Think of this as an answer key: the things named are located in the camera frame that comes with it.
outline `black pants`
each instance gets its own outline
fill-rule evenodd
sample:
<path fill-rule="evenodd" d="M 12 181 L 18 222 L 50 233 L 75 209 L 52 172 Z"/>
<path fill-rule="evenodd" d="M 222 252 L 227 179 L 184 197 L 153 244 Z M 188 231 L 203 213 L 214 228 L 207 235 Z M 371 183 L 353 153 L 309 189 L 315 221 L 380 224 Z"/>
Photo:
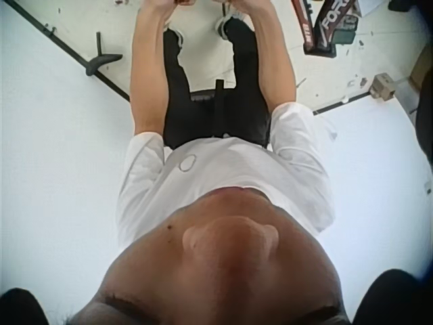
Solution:
<path fill-rule="evenodd" d="M 164 63 L 170 99 L 164 143 L 172 149 L 195 139 L 222 137 L 224 133 L 266 147 L 270 114 L 258 86 L 258 53 L 254 32 L 241 20 L 231 19 L 225 32 L 233 44 L 236 88 L 211 100 L 191 100 L 189 84 L 177 56 L 180 48 L 172 30 L 164 33 Z M 222 117 L 216 130 L 215 120 Z"/>

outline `eyebrow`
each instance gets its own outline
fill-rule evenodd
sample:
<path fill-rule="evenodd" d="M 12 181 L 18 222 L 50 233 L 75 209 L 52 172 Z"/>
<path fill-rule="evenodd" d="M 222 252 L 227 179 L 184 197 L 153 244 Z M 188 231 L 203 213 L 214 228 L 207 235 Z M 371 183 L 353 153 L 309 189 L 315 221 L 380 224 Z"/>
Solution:
<path fill-rule="evenodd" d="M 119 299 L 115 296 L 108 296 L 104 299 L 104 304 L 110 306 L 111 308 L 123 313 L 124 315 L 130 317 L 132 320 L 145 325 L 158 325 L 159 322 L 151 317 L 143 308 L 137 306 L 136 304 Z"/>

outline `person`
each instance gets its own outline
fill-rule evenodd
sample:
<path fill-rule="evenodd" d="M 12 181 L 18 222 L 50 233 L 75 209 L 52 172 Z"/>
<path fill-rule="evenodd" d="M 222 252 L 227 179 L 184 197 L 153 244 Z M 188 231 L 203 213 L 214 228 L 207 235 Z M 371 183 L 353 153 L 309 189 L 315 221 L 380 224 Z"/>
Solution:
<path fill-rule="evenodd" d="M 122 252 L 68 324 L 349 324 L 338 274 L 315 239 L 334 219 L 316 119 L 296 103 L 276 9 L 270 0 L 231 5 L 216 31 L 233 43 L 236 87 L 199 103 L 177 59 L 183 37 L 164 31 L 177 3 L 143 2 L 135 136 L 116 217 Z"/>

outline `cardboard box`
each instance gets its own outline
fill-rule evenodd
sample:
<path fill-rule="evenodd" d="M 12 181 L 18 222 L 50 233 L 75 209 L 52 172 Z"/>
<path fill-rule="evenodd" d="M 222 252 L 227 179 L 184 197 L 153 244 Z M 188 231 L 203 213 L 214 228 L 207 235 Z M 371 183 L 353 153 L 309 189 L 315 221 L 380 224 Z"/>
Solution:
<path fill-rule="evenodd" d="M 422 82 L 424 81 L 427 72 L 432 68 L 432 55 L 432 45 L 427 44 L 419 55 L 417 63 L 415 63 L 415 66 L 413 67 L 410 79 L 418 91 L 422 88 Z"/>

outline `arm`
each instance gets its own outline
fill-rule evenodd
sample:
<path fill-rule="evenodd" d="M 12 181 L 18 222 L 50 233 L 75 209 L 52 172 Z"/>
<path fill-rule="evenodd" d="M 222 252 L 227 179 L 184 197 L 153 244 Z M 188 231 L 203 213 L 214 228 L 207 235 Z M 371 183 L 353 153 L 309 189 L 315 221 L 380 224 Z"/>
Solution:
<path fill-rule="evenodd" d="M 296 82 L 275 7 L 269 0 L 255 2 L 259 5 L 248 13 L 256 30 L 260 88 L 272 113 L 279 105 L 296 101 Z"/>
<path fill-rule="evenodd" d="M 157 2 L 143 2 L 133 37 L 131 109 L 135 135 L 143 132 L 162 135 L 168 107 L 162 33 L 175 4 L 172 0 L 161 7 Z"/>

